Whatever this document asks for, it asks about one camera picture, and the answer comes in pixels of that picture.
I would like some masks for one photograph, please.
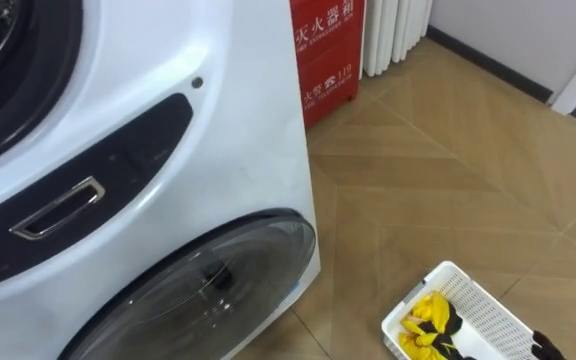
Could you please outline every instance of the white wall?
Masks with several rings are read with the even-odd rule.
[[[555,94],[576,72],[576,0],[435,0],[430,24]]]

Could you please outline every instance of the glass door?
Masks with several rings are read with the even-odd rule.
[[[295,215],[254,217],[191,246],[129,285],[61,359],[219,359],[290,293],[315,234]]]

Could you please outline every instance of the wooden floor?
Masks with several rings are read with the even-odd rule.
[[[238,359],[389,359],[445,259],[576,359],[575,119],[423,40],[308,143],[323,269]]]

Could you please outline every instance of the chrome handle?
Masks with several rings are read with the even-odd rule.
[[[83,191],[84,189],[89,188],[89,187],[95,191],[95,194],[93,196],[91,196],[90,199],[88,199],[88,201],[86,201],[84,204],[79,206],[73,212],[71,212],[70,214],[65,216],[63,219],[57,221],[56,223],[54,223],[54,224],[50,225],[49,227],[42,229],[40,231],[32,231],[32,230],[28,229],[28,227],[30,225],[32,225],[35,221],[41,219],[42,216],[48,214],[49,212],[54,210],[57,206],[61,205],[66,200],[70,199],[71,197],[73,197],[74,195],[79,193],[80,191]],[[45,238],[46,236],[59,230],[64,225],[71,222],[73,219],[75,219],[79,214],[81,214],[83,211],[88,209],[90,206],[98,203],[104,197],[105,194],[106,194],[106,189],[104,189],[104,187],[97,180],[95,180],[94,177],[89,176],[85,180],[80,182],[79,184],[73,186],[72,189],[68,190],[68,192],[66,192],[65,194],[58,197],[57,199],[52,201],[50,204],[44,206],[43,208],[41,208],[41,210],[28,216],[27,218],[25,218],[24,220],[19,222],[19,224],[10,228],[10,230],[8,230],[8,231],[10,231],[11,233],[13,233],[17,236],[20,236],[20,237],[26,239],[26,240],[31,240],[31,241],[41,240],[41,239]]]

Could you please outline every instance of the screw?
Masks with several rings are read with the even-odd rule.
[[[196,77],[194,79],[192,79],[192,87],[195,89],[199,89],[200,87],[202,87],[204,85],[204,79],[202,79],[201,77]]]

